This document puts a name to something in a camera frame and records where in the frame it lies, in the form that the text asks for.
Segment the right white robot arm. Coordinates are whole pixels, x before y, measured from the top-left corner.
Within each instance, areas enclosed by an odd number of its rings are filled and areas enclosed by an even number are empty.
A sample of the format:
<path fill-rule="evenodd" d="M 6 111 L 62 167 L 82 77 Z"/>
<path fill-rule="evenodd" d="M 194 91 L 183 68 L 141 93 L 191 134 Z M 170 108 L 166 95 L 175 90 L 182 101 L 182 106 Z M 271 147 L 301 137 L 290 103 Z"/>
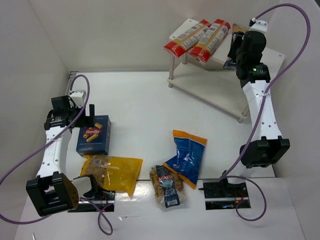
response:
<path fill-rule="evenodd" d="M 290 141 L 282 136 L 277 125 L 269 85 L 269 68 L 262 63 L 266 47 L 265 35 L 249 30 L 235 32 L 228 57 L 235 63 L 236 76 L 246 96 L 252 123 L 249 143 L 240 147 L 240 160 L 227 170 L 226 181 L 239 185 L 250 178 L 257 168 L 277 163 L 290 148 Z"/>

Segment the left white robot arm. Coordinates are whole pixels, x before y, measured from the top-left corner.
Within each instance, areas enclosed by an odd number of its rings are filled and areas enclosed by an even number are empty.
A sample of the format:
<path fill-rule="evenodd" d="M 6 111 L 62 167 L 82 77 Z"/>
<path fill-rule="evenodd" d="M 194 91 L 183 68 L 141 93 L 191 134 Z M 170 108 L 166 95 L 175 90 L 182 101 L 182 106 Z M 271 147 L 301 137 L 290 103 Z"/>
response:
<path fill-rule="evenodd" d="M 35 179 L 26 183 L 26 191 L 41 217 L 53 215 L 79 206 L 82 196 L 98 191 L 98 183 L 92 174 L 70 180 L 66 176 L 68 145 L 73 128 L 92 127 L 95 123 L 95 107 L 89 106 L 86 115 L 84 90 L 70 95 L 53 97 L 53 109 L 44 123 L 46 144 L 41 166 Z"/>

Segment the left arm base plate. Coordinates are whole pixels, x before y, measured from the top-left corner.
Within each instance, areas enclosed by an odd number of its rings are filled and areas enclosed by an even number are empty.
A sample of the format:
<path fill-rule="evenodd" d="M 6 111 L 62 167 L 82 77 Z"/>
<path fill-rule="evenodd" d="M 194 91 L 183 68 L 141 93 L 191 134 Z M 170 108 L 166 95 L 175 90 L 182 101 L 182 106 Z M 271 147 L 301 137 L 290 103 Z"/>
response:
<path fill-rule="evenodd" d="M 103 190 L 100 193 L 96 193 L 90 197 L 87 197 L 103 212 L 114 212 L 115 210 L 115 191 Z M 97 210 L 87 200 L 81 200 L 78 208 L 69 210 L 69 213 L 89 213 L 96 212 Z"/>

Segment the brown blue spaghetti pack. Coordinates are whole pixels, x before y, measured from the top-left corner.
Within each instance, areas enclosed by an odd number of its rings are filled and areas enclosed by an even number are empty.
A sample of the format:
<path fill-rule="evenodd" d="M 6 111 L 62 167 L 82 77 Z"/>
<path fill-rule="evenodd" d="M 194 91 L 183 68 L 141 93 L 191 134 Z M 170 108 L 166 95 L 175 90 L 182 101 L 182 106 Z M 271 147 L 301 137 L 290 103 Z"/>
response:
<path fill-rule="evenodd" d="M 236 23 L 232 25 L 230 50 L 227 55 L 227 60 L 222 67 L 224 70 L 236 70 L 237 50 L 241 47 L 243 36 L 248 29 L 248 27 L 244 27 Z"/>

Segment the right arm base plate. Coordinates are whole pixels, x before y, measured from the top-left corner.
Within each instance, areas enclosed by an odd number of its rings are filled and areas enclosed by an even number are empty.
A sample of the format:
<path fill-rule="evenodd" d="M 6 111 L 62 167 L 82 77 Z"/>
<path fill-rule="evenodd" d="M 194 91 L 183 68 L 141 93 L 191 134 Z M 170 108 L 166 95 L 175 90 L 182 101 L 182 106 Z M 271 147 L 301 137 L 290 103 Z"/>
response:
<path fill-rule="evenodd" d="M 226 179 L 206 180 L 198 190 L 204 194 L 206 210 L 235 209 L 237 204 L 240 204 L 239 209 L 251 208 L 247 185 L 244 182 L 232 185 Z"/>

